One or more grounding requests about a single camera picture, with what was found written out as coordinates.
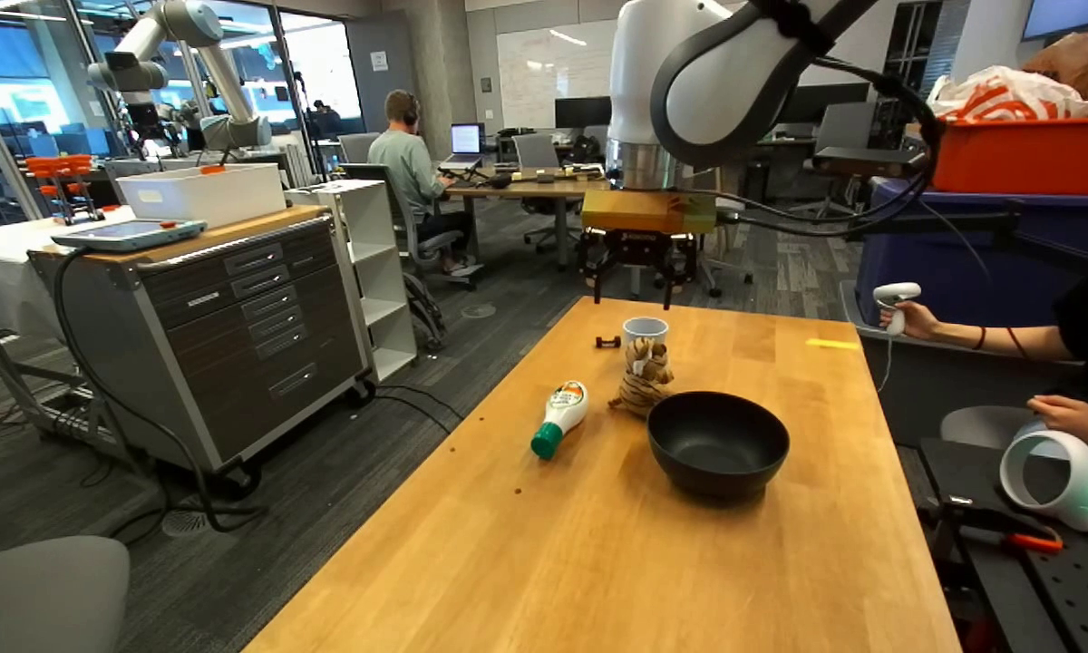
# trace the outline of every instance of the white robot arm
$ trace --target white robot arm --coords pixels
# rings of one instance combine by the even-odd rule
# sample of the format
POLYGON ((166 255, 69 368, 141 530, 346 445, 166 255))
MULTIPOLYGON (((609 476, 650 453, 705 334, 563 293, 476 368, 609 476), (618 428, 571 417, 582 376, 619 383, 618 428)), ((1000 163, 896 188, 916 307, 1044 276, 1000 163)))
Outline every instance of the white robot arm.
POLYGON ((240 147, 264 143, 268 122, 256 114, 227 51, 222 51, 222 22, 208 0, 155 0, 149 13, 107 55, 107 62, 91 65, 91 76, 107 85, 115 85, 127 96, 133 125, 152 136, 159 134, 152 90, 166 82, 165 65, 149 62, 155 39, 181 39, 199 51, 208 76, 219 82, 219 93, 229 103, 229 114, 202 114, 202 134, 210 147, 240 147))
POLYGON ((875 0, 629 0, 615 39, 619 188, 674 188, 680 165, 734 163, 812 59, 875 0))

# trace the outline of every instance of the human hand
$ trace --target human hand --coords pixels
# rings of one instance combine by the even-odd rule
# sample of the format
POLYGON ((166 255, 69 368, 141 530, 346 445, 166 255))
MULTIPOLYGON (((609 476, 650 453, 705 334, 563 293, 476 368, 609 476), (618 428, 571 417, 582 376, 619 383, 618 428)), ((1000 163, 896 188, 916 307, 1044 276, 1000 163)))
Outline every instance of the human hand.
POLYGON ((1088 402, 1069 394, 1033 394, 1028 406, 1044 420, 1044 428, 1069 430, 1088 443, 1088 402))
POLYGON ((905 311, 905 334, 917 339, 933 339, 941 330, 941 315, 917 302, 896 302, 881 307, 881 325, 891 325, 896 311, 905 311))

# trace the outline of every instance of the gray floor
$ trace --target gray floor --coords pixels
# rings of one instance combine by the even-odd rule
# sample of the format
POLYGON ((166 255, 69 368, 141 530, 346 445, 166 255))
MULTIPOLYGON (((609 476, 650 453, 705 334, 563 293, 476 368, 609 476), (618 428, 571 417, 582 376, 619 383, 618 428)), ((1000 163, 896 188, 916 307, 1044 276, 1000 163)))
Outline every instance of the gray floor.
MULTIPOLYGON (((490 263, 478 290, 436 287, 451 319, 447 351, 402 368, 386 394, 419 402, 396 389, 419 383, 453 409, 468 409, 582 298, 578 270, 524 246, 524 233, 535 226, 520 207, 483 207, 490 263)), ((710 243, 708 261, 722 298, 688 287, 682 303, 842 319, 839 298, 858 270, 858 246, 736 228, 734 246, 710 243)), ((615 276, 607 293, 629 298, 629 270, 615 276)), ((63 351, 20 356, 69 365, 63 351)), ((268 516, 237 534, 216 534, 199 516, 166 516, 152 530, 141 530, 144 523, 127 530, 133 553, 127 650, 240 650, 258 633, 443 440, 443 428, 407 402, 331 406, 276 443, 260 457, 264 478, 250 495, 268 516)), ((111 530, 152 503, 159 494, 144 476, 111 465, 86 445, 42 440, 8 409, 0 389, 0 549, 111 530)))

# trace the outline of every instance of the orange container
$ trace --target orange container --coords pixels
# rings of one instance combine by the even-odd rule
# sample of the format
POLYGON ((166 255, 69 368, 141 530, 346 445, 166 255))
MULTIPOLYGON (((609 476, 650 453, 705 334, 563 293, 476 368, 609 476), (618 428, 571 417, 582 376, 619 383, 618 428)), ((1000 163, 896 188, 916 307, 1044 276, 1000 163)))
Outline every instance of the orange container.
POLYGON ((949 122, 933 188, 1088 195, 1088 118, 949 122))

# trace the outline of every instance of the wooden table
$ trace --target wooden table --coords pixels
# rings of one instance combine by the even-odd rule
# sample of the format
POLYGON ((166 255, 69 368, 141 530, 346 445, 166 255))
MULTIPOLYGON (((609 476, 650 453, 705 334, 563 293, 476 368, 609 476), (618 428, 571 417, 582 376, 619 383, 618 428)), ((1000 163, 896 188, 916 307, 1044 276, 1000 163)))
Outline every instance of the wooden table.
POLYGON ((571 203, 582 203, 588 188, 607 188, 607 180, 513 180, 508 188, 494 183, 447 183, 443 195, 459 195, 468 203, 468 214, 476 222, 476 199, 554 199, 554 261, 572 263, 572 243, 571 243, 571 203))
POLYGON ((958 650, 849 322, 582 302, 250 642, 268 650, 958 650), (629 315, 671 322, 674 389, 783 417, 762 503, 671 490, 645 423, 609 414, 629 315), (588 420, 540 465, 545 394, 588 420))

